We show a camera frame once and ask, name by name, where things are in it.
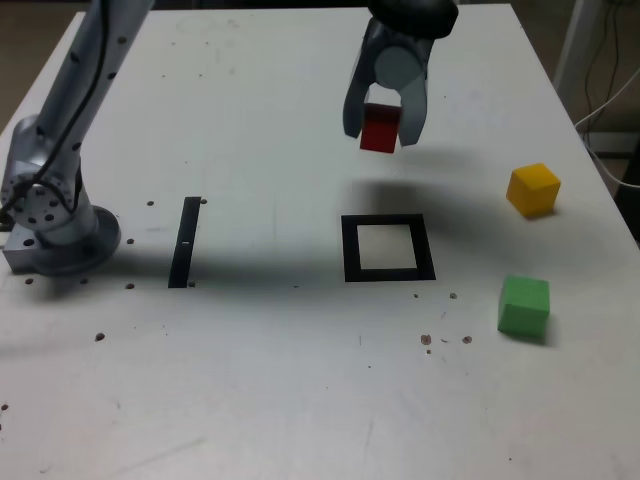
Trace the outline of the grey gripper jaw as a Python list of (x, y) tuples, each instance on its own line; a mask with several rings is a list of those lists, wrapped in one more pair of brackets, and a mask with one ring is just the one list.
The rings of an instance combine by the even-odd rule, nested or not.
[(388, 45), (374, 63), (375, 81), (400, 97), (398, 136), (403, 147), (418, 143), (427, 118), (427, 64), (408, 47)]
[(371, 53), (371, 32), (365, 31), (359, 55), (351, 76), (343, 105), (344, 133), (357, 138), (362, 130), (364, 119), (364, 103), (370, 85), (375, 80), (373, 56)]

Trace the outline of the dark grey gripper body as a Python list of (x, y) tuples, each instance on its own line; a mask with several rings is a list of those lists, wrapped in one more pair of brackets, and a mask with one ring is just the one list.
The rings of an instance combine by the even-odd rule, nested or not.
[(381, 45), (382, 47), (396, 45), (408, 47), (418, 56), (429, 56), (433, 48), (433, 41), (397, 32), (378, 20), (371, 19), (364, 34), (363, 45), (367, 47), (370, 45)]

